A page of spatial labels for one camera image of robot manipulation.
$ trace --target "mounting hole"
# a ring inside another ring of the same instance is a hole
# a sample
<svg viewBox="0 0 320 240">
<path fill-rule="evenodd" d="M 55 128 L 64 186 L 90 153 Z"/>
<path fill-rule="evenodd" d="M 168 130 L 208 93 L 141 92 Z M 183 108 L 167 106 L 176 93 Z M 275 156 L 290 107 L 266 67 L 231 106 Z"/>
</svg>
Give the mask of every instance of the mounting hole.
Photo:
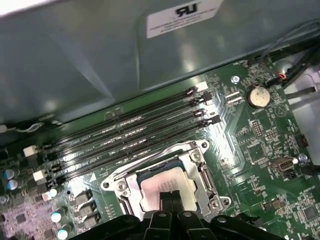
<svg viewBox="0 0 320 240">
<path fill-rule="evenodd" d="M 189 212 L 189 211 L 186 211 L 186 212 L 184 212 L 183 213 L 183 216 L 185 216 L 185 217 L 191 217 L 191 212 Z"/>
<path fill-rule="evenodd" d="M 229 202 L 228 199 L 223 200 L 223 204 L 224 204 L 224 205 L 229 205 L 229 203 L 230 203 L 230 202 Z"/>
<path fill-rule="evenodd" d="M 227 222 L 227 220 L 223 217 L 218 217 L 217 221 L 222 224 L 225 224 Z"/>
<path fill-rule="evenodd" d="M 104 187 L 105 189 L 107 189 L 108 187 L 110 187 L 110 184 L 109 184 L 108 182 L 105 182 L 105 183 L 103 184 L 103 187 Z"/>
</svg>

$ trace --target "white sticker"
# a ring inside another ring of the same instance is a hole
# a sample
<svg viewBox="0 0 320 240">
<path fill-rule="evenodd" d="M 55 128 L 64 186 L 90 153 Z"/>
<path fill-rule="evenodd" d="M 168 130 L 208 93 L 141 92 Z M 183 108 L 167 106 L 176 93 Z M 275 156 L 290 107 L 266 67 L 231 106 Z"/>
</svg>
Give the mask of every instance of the white sticker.
<svg viewBox="0 0 320 240">
<path fill-rule="evenodd" d="M 96 175 L 95 175 L 95 173 L 92 173 L 92 176 L 91 176 L 91 178 L 89 180 L 89 183 L 91 183 L 91 182 L 93 182 L 95 180 L 97 180 Z"/>
<path fill-rule="evenodd" d="M 223 0 L 196 0 L 181 4 L 147 17 L 146 37 L 155 36 L 213 18 Z"/>
</svg>

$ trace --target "cpu socket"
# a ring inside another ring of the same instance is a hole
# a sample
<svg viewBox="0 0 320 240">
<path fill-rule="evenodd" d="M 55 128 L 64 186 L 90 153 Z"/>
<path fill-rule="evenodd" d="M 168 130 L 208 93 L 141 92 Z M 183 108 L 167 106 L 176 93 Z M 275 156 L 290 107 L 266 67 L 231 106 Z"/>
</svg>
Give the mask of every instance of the cpu socket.
<svg viewBox="0 0 320 240">
<path fill-rule="evenodd" d="M 100 187 L 115 192 L 123 214 L 141 220 L 146 212 L 159 210 L 160 192 L 179 190 L 184 210 L 199 212 L 209 222 L 231 199 L 218 194 L 204 158 L 208 149 L 206 140 L 174 144 L 119 167 Z"/>
</svg>

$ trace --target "screw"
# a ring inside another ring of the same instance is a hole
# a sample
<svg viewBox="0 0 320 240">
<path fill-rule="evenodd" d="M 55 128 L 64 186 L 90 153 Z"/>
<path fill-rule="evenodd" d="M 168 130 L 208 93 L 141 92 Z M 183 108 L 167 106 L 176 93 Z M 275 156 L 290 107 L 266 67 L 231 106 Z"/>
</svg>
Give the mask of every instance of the screw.
<svg viewBox="0 0 320 240">
<path fill-rule="evenodd" d="M 183 213 L 183 216 L 185 216 L 185 217 L 191 217 L 191 212 L 189 212 L 189 211 L 185 211 L 184 213 Z"/>
<path fill-rule="evenodd" d="M 108 182 L 105 182 L 103 183 L 103 187 L 107 189 L 108 187 L 110 187 L 110 184 Z"/>
<path fill-rule="evenodd" d="M 116 188 L 118 189 L 118 191 L 123 191 L 127 188 L 127 185 L 124 181 L 120 181 L 117 183 Z"/>
<path fill-rule="evenodd" d="M 240 77 L 238 77 L 238 76 L 232 76 L 231 77 L 231 82 L 233 84 L 237 84 L 239 81 L 240 81 Z"/>
<path fill-rule="evenodd" d="M 298 155 L 298 160 L 299 160 L 299 162 L 301 162 L 301 163 L 307 163 L 307 162 L 308 162 L 308 156 L 305 155 L 304 153 L 300 153 L 300 154 Z"/>
<path fill-rule="evenodd" d="M 197 160 L 200 158 L 199 152 L 198 152 L 197 150 L 196 150 L 196 151 L 193 151 L 193 152 L 191 153 L 191 158 L 192 158 L 192 160 L 197 161 Z"/>
<path fill-rule="evenodd" d="M 224 205 L 228 205 L 229 204 L 229 200 L 228 199 L 223 200 L 223 204 Z"/>
<path fill-rule="evenodd" d="M 222 224 L 225 224 L 227 222 L 227 220 L 223 217 L 218 217 L 217 221 Z"/>
<path fill-rule="evenodd" d="M 218 207 L 219 203 L 217 200 L 213 200 L 212 202 L 210 202 L 210 206 L 215 209 L 216 207 Z"/>
</svg>

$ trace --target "black ram slot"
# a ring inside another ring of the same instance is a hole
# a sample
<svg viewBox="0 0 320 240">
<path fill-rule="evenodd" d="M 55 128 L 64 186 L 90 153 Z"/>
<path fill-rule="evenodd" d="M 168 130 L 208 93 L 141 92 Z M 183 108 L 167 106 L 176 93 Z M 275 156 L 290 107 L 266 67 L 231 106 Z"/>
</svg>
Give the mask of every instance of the black ram slot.
<svg viewBox="0 0 320 240">
<path fill-rule="evenodd" d="M 177 101 L 180 101 L 182 99 L 185 99 L 187 97 L 190 97 L 192 96 L 192 94 L 196 91 L 196 88 L 193 87 L 187 91 L 184 91 L 182 93 L 179 93 L 179 94 L 176 94 L 174 96 L 171 96 L 171 97 L 168 97 L 166 99 L 163 99 L 163 100 L 160 100 L 160 101 L 157 101 L 157 102 L 154 102 L 154 103 L 151 103 L 149 105 L 146 105 L 144 107 L 141 107 L 139 109 L 136 109 L 136 110 L 133 110 L 131 112 L 128 112 L 128 113 L 124 113 L 124 114 L 121 114 L 118 116 L 118 119 L 120 121 L 125 121 L 125 120 L 128 120 L 130 118 L 133 118 L 134 116 L 136 115 L 141 115 L 141 114 L 144 114 L 144 113 L 148 113 L 150 111 L 152 111 L 153 109 L 155 108 L 159 108 L 159 107 L 163 107 L 163 106 L 166 106 L 166 105 L 169 105 L 169 104 L 172 104 L 174 102 L 177 102 Z M 84 135 L 87 135 L 87 134 L 90 134 L 91 132 L 94 132 L 94 131 L 97 131 L 101 128 L 106 128 L 106 127 L 110 127 L 114 124 L 114 119 L 112 120 L 108 120 L 108 121 L 105 121 L 105 122 L 102 122 L 100 124 L 97 124 L 95 126 L 92 126 L 92 127 L 89 127 L 89 128 L 86 128 L 84 130 L 81 130 L 81 131 L 78 131 L 78 132 L 75 132 L 73 134 L 70 134 L 69 136 L 66 136 L 66 137 L 63 137 L 63 138 L 60 138 L 58 141 L 55 141 L 53 143 L 50 143 L 50 144 L 47 144 L 47 145 L 50 145 L 50 147 L 57 147 L 63 143 L 66 143 L 72 139 L 75 139 L 75 138 L 79 138 L 81 136 L 84 136 Z"/>
<path fill-rule="evenodd" d="M 56 181 L 57 181 L 58 184 L 65 183 L 66 181 L 69 181 L 69 180 L 71 180 L 73 178 L 76 178 L 76 177 L 79 177 L 81 175 L 87 174 L 87 173 L 89 173 L 90 171 L 92 171 L 94 169 L 100 168 L 101 166 L 103 166 L 105 164 L 111 163 L 113 161 L 119 161 L 119 159 L 121 159 L 121 158 L 127 158 L 129 155 L 132 155 L 133 153 L 136 153 L 136 152 L 146 151 L 146 150 L 148 150 L 148 148 L 150 148 L 150 147 L 152 147 L 152 146 L 154 146 L 156 144 L 159 144 L 159 143 L 161 143 L 163 141 L 169 140 L 169 139 L 171 139 L 173 137 L 177 137 L 177 136 L 182 135 L 182 134 L 187 134 L 189 132 L 193 132 L 195 129 L 197 129 L 199 127 L 202 127 L 202 126 L 203 126 L 203 121 L 199 121 L 199 122 L 194 123 L 193 125 L 190 125 L 188 127 L 173 131 L 170 134 L 165 135 L 163 137 L 160 137 L 160 138 L 158 138 L 158 139 L 156 139 L 154 141 L 146 142 L 144 145 L 137 146 L 135 149 L 131 149 L 130 152 L 124 152 L 121 155 L 117 155 L 117 156 L 111 157 L 109 159 L 104 159 L 104 160 L 95 162 L 95 163 L 91 164 L 90 166 L 83 167 L 83 168 L 81 168 L 79 170 L 75 170 L 73 172 L 69 172 L 69 173 L 67 173 L 66 175 L 63 175 L 63 176 L 59 176 L 59 177 L 57 177 Z"/>
<path fill-rule="evenodd" d="M 92 152 L 91 154 L 84 155 L 79 158 L 75 158 L 73 160 L 70 160 L 70 162 L 66 162 L 65 164 L 61 165 L 61 167 L 62 167 L 62 169 L 66 169 L 74 164 L 79 164 L 85 160 L 88 160 L 88 158 L 98 157 L 99 155 L 101 155 L 103 153 L 107 153 L 107 151 L 108 152 L 114 151 L 114 150 L 120 148 L 122 145 L 130 145 L 131 143 L 136 142 L 141 138 L 152 139 L 152 137 L 155 136 L 154 132 L 158 132 L 158 131 L 163 132 L 165 130 L 168 130 L 168 129 L 174 127 L 175 125 L 179 125 L 185 121 L 189 121 L 191 118 L 194 118 L 194 117 L 195 117 L 195 114 L 193 112 L 191 112 L 190 114 L 183 115 L 183 118 L 169 122 L 165 125 L 158 126 L 157 128 L 150 128 L 147 131 L 143 131 L 140 134 L 134 135 L 134 136 L 126 139 L 126 142 L 117 141 L 117 142 L 114 142 L 113 144 L 111 144 L 103 149 Z"/>
<path fill-rule="evenodd" d="M 151 122 L 151 121 L 154 121 L 154 120 L 159 120 L 160 121 L 163 118 L 167 118 L 172 113 L 177 113 L 177 112 L 181 113 L 181 112 L 187 110 L 188 108 L 190 108 L 190 104 L 191 103 L 188 102 L 188 103 L 185 103 L 185 104 L 183 104 L 181 106 L 178 106 L 178 107 L 176 107 L 174 109 L 170 109 L 168 111 L 162 112 L 162 113 L 157 114 L 155 116 L 143 119 L 142 121 L 134 122 L 132 125 L 127 125 L 127 126 L 122 127 L 120 129 L 119 128 L 115 128 L 114 130 L 108 132 L 107 134 L 103 134 L 102 133 L 98 137 L 94 137 L 94 138 L 91 138 L 88 141 L 84 141 L 84 142 L 82 142 L 80 144 L 77 144 L 77 145 L 74 145 L 74 146 L 59 150 L 59 151 L 55 152 L 54 154 L 56 155 L 56 158 L 60 158 L 60 157 L 63 157 L 63 155 L 71 154 L 71 153 L 80 151 L 80 150 L 83 149 L 84 146 L 87 146 L 89 144 L 93 144 L 94 142 L 98 142 L 100 140 L 108 139 L 108 138 L 115 138 L 116 136 L 119 136 L 120 134 L 123 134 L 125 131 L 128 131 L 130 129 L 134 130 L 133 128 L 137 128 L 139 126 L 142 126 L 142 125 L 145 125 L 145 124 L 149 124 L 149 122 Z"/>
</svg>

